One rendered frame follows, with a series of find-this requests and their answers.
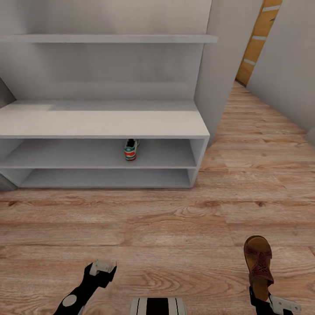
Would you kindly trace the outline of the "gym shoe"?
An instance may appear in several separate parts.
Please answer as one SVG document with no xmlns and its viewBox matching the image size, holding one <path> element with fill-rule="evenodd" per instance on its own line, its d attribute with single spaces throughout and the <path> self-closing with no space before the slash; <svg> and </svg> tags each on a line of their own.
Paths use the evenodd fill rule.
<svg viewBox="0 0 315 315">
<path fill-rule="evenodd" d="M 127 139 L 125 142 L 124 156 L 126 161 L 133 161 L 136 157 L 136 149 L 140 143 L 140 139 Z"/>
</svg>

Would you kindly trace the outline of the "robot trunk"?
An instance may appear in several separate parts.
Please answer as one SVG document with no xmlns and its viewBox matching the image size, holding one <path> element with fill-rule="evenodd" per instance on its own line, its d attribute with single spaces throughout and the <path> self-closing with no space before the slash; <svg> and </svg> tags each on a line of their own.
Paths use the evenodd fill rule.
<svg viewBox="0 0 315 315">
<path fill-rule="evenodd" d="M 133 298 L 128 315 L 187 315 L 182 298 Z"/>
</svg>

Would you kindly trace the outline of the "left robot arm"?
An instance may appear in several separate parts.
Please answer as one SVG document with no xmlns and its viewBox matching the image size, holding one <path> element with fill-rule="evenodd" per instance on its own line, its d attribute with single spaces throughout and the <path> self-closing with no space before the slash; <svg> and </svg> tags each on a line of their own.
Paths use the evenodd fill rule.
<svg viewBox="0 0 315 315">
<path fill-rule="evenodd" d="M 78 287 L 65 297 L 53 315 L 83 315 L 84 307 L 99 287 L 107 287 L 113 280 L 117 267 L 94 261 L 84 270 L 84 278 Z"/>
</svg>

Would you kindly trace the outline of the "sandal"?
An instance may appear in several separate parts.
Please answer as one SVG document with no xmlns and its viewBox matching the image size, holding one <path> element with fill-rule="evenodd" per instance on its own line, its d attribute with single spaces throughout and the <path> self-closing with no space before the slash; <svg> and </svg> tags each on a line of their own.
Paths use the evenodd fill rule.
<svg viewBox="0 0 315 315">
<path fill-rule="evenodd" d="M 268 287 L 274 284 L 270 272 L 271 247 L 264 237 L 253 235 L 245 241 L 244 254 L 252 291 L 256 298 L 267 301 L 270 295 Z"/>
</svg>

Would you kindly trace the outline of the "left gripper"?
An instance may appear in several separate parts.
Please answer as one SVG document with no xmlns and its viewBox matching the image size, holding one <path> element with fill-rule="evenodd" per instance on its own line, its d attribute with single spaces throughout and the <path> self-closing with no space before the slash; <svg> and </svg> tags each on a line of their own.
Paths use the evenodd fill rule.
<svg viewBox="0 0 315 315">
<path fill-rule="evenodd" d="M 86 267 L 84 270 L 84 278 L 82 283 L 88 283 L 92 288 L 92 293 L 99 287 L 107 287 L 108 283 L 113 280 L 114 274 L 116 273 L 117 267 L 110 272 L 101 271 L 96 275 L 90 275 L 91 267 Z"/>
</svg>

